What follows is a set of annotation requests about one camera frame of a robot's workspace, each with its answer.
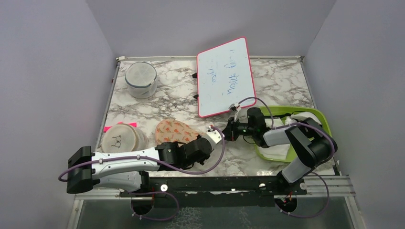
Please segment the floral mesh laundry bag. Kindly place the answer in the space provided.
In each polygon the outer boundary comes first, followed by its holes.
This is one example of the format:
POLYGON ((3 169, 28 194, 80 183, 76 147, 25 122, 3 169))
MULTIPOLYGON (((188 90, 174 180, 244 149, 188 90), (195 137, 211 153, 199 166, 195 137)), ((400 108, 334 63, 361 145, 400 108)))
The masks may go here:
POLYGON ((164 142, 186 144, 197 139, 199 135, 201 135, 200 132, 192 129, 189 125, 181 121, 165 119, 156 126, 155 143, 157 145, 164 142))

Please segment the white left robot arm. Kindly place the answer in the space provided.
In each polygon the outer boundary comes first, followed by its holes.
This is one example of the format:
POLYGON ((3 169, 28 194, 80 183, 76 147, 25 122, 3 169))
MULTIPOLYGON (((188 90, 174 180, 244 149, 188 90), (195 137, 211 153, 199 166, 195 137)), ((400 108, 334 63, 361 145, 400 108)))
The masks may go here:
POLYGON ((148 149, 117 154, 93 152, 90 146, 83 146, 68 159, 68 169, 58 179, 66 183, 68 194, 85 193, 94 186, 105 186, 144 196, 150 190, 149 181, 141 177, 119 178, 119 175, 171 170, 187 173, 191 165, 204 164, 220 142, 219 136, 203 135, 181 146, 164 142, 148 149))

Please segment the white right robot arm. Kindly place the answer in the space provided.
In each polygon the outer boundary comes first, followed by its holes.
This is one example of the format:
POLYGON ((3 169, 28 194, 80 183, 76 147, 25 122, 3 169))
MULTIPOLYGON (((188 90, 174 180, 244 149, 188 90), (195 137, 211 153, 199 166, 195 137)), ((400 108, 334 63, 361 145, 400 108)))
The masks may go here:
POLYGON ((338 150, 337 143, 313 118, 307 117, 296 123, 270 127, 262 111, 247 110, 247 122, 231 117, 222 131, 227 141, 236 141, 239 136, 249 136, 262 148, 290 145, 297 157, 276 176, 275 188, 281 194, 292 191, 295 184, 316 167, 328 162, 338 150))

